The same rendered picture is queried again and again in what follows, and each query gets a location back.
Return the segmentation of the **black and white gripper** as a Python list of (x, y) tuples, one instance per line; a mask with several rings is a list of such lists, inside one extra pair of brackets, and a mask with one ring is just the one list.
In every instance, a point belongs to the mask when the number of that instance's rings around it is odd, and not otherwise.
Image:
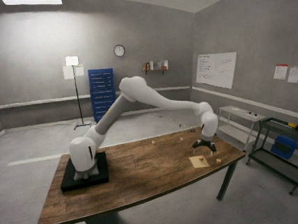
[[(194, 148), (194, 152), (195, 152), (195, 148), (197, 147), (200, 147), (200, 146), (205, 146), (205, 147), (208, 147), (211, 149), (211, 156), (214, 152), (217, 151), (215, 145), (214, 145), (214, 142), (213, 143), (210, 143), (211, 141), (204, 141), (202, 138), (201, 140), (197, 140), (194, 144), (192, 144), (192, 147)], [(211, 146), (212, 145), (212, 146)]]

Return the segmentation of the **beige square mat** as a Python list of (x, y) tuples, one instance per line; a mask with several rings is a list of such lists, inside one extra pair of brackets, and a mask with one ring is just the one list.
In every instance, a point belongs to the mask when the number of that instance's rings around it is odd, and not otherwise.
[(210, 166), (208, 162), (205, 160), (200, 161), (199, 156), (198, 157), (189, 157), (190, 161), (192, 162), (194, 168), (203, 168)]

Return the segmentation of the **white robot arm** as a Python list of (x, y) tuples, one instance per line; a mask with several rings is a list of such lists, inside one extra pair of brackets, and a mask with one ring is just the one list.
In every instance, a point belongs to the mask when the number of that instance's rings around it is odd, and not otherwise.
[(95, 152), (106, 138), (108, 129), (125, 109), (135, 101), (167, 110), (191, 109), (202, 121), (201, 138), (204, 141), (211, 141), (213, 139), (218, 126), (218, 118), (207, 102), (197, 104), (194, 102), (166, 99), (148, 87), (146, 81), (141, 77), (124, 78), (119, 88), (122, 94), (104, 114), (97, 125), (93, 125), (83, 137), (77, 137), (70, 143), (69, 153), (75, 167), (75, 181), (82, 178), (88, 181), (88, 177), (99, 174), (97, 159), (94, 159)]

